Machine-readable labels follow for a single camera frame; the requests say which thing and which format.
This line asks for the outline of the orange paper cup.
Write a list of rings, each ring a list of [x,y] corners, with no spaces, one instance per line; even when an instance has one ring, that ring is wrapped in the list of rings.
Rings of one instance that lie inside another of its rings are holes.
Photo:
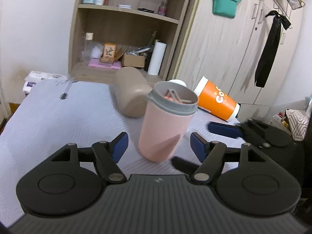
[[[227,122],[236,118],[240,105],[205,76],[199,81],[194,93],[198,97],[199,108]]]

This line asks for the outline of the taupe tumbler cup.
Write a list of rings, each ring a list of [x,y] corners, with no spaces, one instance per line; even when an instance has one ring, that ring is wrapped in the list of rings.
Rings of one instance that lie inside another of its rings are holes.
[[[130,118],[144,116],[152,87],[137,68],[122,67],[115,73],[112,93],[121,114]]]

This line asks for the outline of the small wooden floral box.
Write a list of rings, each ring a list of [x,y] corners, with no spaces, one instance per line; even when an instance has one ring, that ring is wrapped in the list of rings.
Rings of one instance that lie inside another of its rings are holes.
[[[116,48],[116,44],[106,42],[104,44],[103,55],[100,58],[100,62],[113,63],[115,61]]]

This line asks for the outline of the white tissue packs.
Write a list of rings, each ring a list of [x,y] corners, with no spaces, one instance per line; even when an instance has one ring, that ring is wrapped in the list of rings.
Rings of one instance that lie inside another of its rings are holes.
[[[31,71],[24,79],[23,92],[27,96],[32,87],[43,80],[68,80],[68,77],[60,74],[50,74],[40,71]]]

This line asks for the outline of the small white cup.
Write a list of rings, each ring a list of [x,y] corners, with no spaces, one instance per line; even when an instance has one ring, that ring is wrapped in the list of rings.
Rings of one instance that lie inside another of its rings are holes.
[[[91,50],[90,57],[92,59],[100,59],[103,55],[104,46],[100,43],[97,43]]]

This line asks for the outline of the flat white tin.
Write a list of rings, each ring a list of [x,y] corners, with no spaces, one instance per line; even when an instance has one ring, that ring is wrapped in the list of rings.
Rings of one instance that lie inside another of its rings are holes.
[[[119,4],[117,7],[121,8],[121,9],[131,9],[132,8],[131,5],[125,5],[125,4]]]

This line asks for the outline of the pink flat box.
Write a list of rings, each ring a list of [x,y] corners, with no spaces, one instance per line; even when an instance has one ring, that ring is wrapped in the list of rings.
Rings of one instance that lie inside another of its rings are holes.
[[[88,63],[88,66],[93,68],[114,69],[114,70],[119,70],[122,67],[120,61],[106,63],[101,62],[100,59],[91,59]]]

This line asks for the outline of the wooden wardrobe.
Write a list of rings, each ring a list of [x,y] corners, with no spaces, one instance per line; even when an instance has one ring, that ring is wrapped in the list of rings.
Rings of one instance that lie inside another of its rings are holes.
[[[297,46],[303,9],[287,0],[240,0],[236,16],[214,15],[213,0],[190,0],[168,78],[195,89],[206,77],[240,105],[238,120],[264,119],[273,106]],[[277,11],[291,23],[282,29],[268,81],[254,85],[261,53]]]

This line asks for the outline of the wooden bookshelf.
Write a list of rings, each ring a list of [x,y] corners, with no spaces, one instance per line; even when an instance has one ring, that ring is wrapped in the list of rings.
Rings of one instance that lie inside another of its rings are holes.
[[[77,80],[112,83],[115,70],[92,68],[82,62],[86,32],[93,32],[96,43],[114,43],[117,48],[131,50],[146,46],[151,39],[166,43],[166,51],[158,75],[140,72],[150,84],[174,77],[181,41],[185,36],[190,0],[167,0],[165,16],[158,15],[163,0],[108,0],[108,5],[82,4],[76,0],[69,40],[68,70]],[[121,9],[119,4],[131,5]]]

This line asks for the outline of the grey patterned table cloth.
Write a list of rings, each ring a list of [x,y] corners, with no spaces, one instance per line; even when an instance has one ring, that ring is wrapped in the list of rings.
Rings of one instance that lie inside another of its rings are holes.
[[[225,233],[226,209],[204,187],[184,187],[169,161],[137,150],[142,119],[122,116],[108,85],[45,80],[33,87],[1,134],[1,222],[12,233]],[[79,217],[31,221],[15,188],[20,178],[68,143],[89,147],[127,132],[120,169],[136,189],[112,188]]]

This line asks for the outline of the white paper towel roll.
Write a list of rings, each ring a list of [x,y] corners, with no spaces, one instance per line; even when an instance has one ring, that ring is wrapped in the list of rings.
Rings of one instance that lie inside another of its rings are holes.
[[[159,74],[166,47],[166,43],[156,41],[148,68],[149,75]]]

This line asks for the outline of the white floral paper cup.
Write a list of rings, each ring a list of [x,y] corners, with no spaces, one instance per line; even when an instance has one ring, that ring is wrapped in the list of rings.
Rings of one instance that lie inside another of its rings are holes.
[[[174,84],[174,85],[180,85],[180,86],[183,86],[183,87],[187,87],[186,83],[180,79],[171,79],[169,80],[169,82],[171,84]]]

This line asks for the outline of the small pink bottle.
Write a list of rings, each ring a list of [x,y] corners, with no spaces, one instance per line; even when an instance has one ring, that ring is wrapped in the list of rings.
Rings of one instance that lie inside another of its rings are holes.
[[[166,12],[167,12],[167,4],[168,4],[168,1],[167,0],[163,0],[158,8],[158,12],[157,14],[158,15],[161,15],[161,16],[165,16],[166,15]]]

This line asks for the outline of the small cardboard box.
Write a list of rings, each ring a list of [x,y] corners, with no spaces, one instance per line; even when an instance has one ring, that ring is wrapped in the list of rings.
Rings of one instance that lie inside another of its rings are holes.
[[[134,67],[134,68],[144,68],[145,66],[145,57],[136,56],[133,54],[126,54],[123,48],[120,48],[115,54],[115,62],[120,62],[121,67]]]

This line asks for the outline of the pink tumbler cup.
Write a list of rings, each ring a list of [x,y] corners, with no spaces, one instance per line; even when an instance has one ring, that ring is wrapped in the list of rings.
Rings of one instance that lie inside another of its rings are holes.
[[[148,103],[138,141],[140,154],[164,162],[174,154],[197,110],[198,97],[187,87],[161,81],[148,93]]]

